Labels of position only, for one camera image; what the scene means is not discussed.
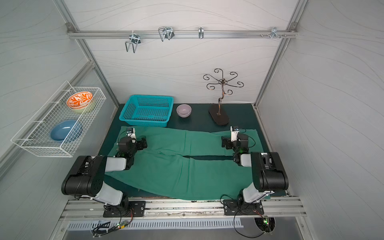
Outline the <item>green long pants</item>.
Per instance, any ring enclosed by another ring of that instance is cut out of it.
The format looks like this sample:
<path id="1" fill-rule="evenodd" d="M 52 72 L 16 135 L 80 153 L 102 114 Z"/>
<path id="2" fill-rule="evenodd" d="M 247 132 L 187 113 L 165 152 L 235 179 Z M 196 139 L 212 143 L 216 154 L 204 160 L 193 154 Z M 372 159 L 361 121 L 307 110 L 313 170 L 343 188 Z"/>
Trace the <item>green long pants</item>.
<path id="1" fill-rule="evenodd" d="M 135 128 L 148 147 L 138 151 L 129 170 L 108 172 L 105 182 L 122 192 L 130 186 L 151 194 L 183 200 L 235 198 L 253 181 L 252 169 L 233 161 L 222 147 L 230 131 L 197 132 L 159 127 Z"/>

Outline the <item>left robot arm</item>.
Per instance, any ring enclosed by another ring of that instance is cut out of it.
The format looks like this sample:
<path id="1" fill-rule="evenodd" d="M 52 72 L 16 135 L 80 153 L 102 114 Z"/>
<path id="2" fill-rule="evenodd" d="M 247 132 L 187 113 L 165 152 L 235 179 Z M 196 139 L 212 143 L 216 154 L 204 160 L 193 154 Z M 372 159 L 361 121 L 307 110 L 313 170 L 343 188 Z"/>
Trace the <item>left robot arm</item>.
<path id="1" fill-rule="evenodd" d="M 62 193 L 76 199 L 88 198 L 113 207 L 124 206 L 124 193 L 105 183 L 105 173 L 130 170 L 134 165 L 136 153 L 147 147 L 146 138 L 137 140 L 128 136 L 118 142 L 118 152 L 114 157 L 77 157 L 62 183 Z"/>

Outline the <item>dark green table mat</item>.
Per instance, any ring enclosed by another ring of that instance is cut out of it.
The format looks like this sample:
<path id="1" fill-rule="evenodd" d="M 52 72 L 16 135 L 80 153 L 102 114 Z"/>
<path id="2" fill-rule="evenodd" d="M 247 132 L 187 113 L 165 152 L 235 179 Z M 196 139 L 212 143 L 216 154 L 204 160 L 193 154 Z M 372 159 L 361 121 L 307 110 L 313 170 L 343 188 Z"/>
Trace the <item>dark green table mat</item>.
<path id="1" fill-rule="evenodd" d="M 178 116 L 176 112 L 176 108 L 178 106 L 179 104 L 174 104 L 173 111 L 167 125 L 168 128 L 212 133 L 228 129 L 228 127 L 218 126 L 214 123 L 209 114 L 211 104 L 190 104 L 192 107 L 192 115 L 186 119 L 182 119 Z M 124 104 L 120 104 L 114 115 L 109 131 L 99 151 L 100 155 L 106 155 L 114 148 L 114 141 L 120 137 L 120 128 L 128 125 L 127 123 L 119 120 L 119 116 L 123 108 Z M 227 113 L 231 115 L 231 121 L 234 121 L 236 124 L 239 124 L 247 130 L 254 129 L 258 132 L 258 139 L 261 142 L 263 151 L 268 152 L 270 150 L 252 104 L 226 104 L 224 108 Z M 110 176 L 105 176 L 105 182 L 111 187 L 120 190 L 133 198 L 159 197 L 159 195 L 137 189 Z"/>

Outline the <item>teal plastic basket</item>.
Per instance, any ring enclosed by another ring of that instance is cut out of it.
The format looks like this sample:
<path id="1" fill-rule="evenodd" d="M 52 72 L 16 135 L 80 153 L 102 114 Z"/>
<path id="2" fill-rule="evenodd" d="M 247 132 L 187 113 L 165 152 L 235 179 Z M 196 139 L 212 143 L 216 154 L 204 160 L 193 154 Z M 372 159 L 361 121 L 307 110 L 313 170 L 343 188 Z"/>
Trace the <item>teal plastic basket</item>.
<path id="1" fill-rule="evenodd" d="M 169 96 L 132 95 L 119 120 L 130 126 L 163 127 L 168 125 L 174 106 Z"/>

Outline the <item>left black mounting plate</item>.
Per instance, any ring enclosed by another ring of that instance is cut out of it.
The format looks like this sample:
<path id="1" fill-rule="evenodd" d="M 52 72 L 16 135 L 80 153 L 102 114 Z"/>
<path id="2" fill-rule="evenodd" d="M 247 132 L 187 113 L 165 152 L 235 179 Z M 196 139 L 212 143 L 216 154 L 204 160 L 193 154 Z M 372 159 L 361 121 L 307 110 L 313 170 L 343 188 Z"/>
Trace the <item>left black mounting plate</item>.
<path id="1" fill-rule="evenodd" d="M 104 218 L 143 217 L 146 201 L 125 201 L 118 206 L 104 205 Z"/>

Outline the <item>black mounting plate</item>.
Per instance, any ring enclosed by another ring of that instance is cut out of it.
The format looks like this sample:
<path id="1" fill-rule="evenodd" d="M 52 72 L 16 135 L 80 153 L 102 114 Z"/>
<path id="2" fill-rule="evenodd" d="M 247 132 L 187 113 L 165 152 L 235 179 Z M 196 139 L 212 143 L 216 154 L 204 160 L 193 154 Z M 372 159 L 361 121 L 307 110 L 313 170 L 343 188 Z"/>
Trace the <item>black mounting plate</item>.
<path id="1" fill-rule="evenodd" d="M 261 216 L 264 215 L 262 203 L 239 203 L 235 200 L 222 200 L 225 216 Z"/>
<path id="2" fill-rule="evenodd" d="M 146 201 L 125 201 L 118 206 L 104 205 L 104 218 L 143 217 Z"/>

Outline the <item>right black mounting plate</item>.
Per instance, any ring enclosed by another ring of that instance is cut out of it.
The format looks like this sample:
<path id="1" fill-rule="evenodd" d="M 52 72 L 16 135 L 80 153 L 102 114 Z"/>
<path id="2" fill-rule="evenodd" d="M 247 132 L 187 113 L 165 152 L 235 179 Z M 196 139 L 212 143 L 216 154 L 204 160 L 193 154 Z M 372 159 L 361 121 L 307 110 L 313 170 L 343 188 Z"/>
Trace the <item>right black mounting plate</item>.
<path id="1" fill-rule="evenodd" d="M 264 215 L 262 203 L 239 203 L 235 200 L 222 200 L 225 216 L 261 216 Z"/>

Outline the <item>blue bowl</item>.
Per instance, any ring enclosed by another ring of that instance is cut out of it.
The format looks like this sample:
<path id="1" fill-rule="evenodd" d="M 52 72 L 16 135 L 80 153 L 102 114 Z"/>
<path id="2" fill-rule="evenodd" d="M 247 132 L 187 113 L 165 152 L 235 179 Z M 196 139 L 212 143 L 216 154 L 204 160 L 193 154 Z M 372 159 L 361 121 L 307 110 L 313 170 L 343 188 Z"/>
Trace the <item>blue bowl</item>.
<path id="1" fill-rule="evenodd" d="M 56 125 L 50 133 L 52 140 L 71 143 L 78 139 L 83 132 L 83 126 L 77 120 L 66 120 Z"/>

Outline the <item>white vent grille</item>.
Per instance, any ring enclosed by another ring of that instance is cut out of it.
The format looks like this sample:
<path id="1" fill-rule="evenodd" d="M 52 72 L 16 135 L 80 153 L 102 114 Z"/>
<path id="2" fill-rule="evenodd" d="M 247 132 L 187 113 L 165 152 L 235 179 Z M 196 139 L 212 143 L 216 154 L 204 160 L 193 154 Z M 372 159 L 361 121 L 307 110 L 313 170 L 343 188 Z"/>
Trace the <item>white vent grille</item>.
<path id="1" fill-rule="evenodd" d="M 71 221 L 67 226 L 68 231 L 91 231 L 102 225 L 102 230 L 107 230 L 118 224 L 118 220 Z M 243 228 L 239 219 L 163 219 L 163 220 L 133 220 L 126 230 L 173 230 L 173 229 L 230 229 Z"/>

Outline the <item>metal double hook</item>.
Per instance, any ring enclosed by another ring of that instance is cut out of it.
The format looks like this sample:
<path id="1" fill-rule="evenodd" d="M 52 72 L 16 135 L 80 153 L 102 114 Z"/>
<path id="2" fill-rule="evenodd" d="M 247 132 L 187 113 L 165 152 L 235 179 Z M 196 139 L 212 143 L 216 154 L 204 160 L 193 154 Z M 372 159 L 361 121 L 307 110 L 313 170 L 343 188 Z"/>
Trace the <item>metal double hook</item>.
<path id="1" fill-rule="evenodd" d="M 141 37 L 134 32 L 129 35 L 129 39 L 125 42 L 126 52 L 131 49 L 133 53 L 137 51 L 138 45 L 141 43 Z"/>

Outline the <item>small metal hook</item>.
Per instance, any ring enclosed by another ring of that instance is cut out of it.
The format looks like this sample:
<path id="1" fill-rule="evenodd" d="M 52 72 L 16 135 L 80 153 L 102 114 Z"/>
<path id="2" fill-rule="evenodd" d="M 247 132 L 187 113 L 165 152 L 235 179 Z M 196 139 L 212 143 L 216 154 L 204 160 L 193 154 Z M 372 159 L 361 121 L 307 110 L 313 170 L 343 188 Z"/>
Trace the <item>small metal hook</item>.
<path id="1" fill-rule="evenodd" d="M 204 38 L 204 28 L 203 27 L 198 28 L 198 35 L 199 35 L 199 39 Z"/>

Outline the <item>metal loop hook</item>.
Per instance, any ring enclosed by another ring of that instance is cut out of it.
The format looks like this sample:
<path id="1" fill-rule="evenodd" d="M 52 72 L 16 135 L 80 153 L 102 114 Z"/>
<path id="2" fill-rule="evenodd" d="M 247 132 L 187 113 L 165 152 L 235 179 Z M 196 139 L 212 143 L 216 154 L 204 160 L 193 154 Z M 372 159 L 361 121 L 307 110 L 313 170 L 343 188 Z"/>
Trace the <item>metal loop hook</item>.
<path id="1" fill-rule="evenodd" d="M 165 39 L 171 40 L 174 36 L 174 30 L 172 27 L 160 27 L 158 29 L 158 33 L 160 35 L 160 39 L 163 42 Z"/>

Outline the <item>metal hook right end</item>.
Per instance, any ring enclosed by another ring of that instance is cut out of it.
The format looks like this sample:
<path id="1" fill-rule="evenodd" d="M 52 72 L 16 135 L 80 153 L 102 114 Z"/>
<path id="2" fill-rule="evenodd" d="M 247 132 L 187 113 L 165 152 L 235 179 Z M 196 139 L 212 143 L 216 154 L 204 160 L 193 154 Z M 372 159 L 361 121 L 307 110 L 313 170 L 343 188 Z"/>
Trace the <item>metal hook right end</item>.
<path id="1" fill-rule="evenodd" d="M 284 39 L 287 37 L 286 34 L 279 34 L 277 28 L 272 28 L 269 34 L 260 34 L 260 36 L 269 39 Z"/>

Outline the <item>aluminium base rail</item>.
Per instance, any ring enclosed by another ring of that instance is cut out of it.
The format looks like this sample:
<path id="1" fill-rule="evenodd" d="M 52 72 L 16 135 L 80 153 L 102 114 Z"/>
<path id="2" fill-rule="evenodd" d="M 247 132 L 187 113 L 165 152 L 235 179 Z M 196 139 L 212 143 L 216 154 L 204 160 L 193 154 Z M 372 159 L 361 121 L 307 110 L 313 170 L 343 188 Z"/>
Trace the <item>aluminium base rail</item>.
<path id="1" fill-rule="evenodd" d="M 272 197 L 263 199 L 257 206 L 259 215 L 250 207 L 238 211 L 236 200 L 226 205 L 224 200 L 187 201 L 169 198 L 130 198 L 130 204 L 137 205 L 139 220 L 158 219 L 202 219 L 238 217 L 306 217 L 307 212 L 298 197 Z M 70 200 L 59 220 L 103 220 L 104 205 L 92 200 Z"/>

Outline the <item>aluminium top rail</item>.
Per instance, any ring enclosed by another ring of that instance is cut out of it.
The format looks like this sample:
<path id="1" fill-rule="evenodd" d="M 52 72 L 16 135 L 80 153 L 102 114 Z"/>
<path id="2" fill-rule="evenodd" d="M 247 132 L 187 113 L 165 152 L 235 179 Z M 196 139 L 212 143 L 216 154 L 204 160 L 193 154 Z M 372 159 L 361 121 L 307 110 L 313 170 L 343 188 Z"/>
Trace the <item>aluminium top rail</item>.
<path id="1" fill-rule="evenodd" d="M 262 38 L 260 34 L 269 34 L 271 30 L 244 30 L 244 31 L 235 31 L 235 30 L 221 30 L 213 31 L 204 29 L 204 38 L 203 39 L 269 39 Z M 151 39 L 160 39 L 158 31 L 133 31 L 135 34 L 139 35 L 142 40 L 151 40 Z M 130 31 L 78 31 L 73 33 L 68 33 L 71 39 L 128 39 L 129 35 L 132 32 Z M 177 31 L 174 30 L 175 36 L 173 39 L 199 39 L 198 30 L 192 31 Z M 299 33 L 296 31 L 284 31 L 278 30 L 279 34 L 286 34 L 286 38 L 296 38 Z"/>

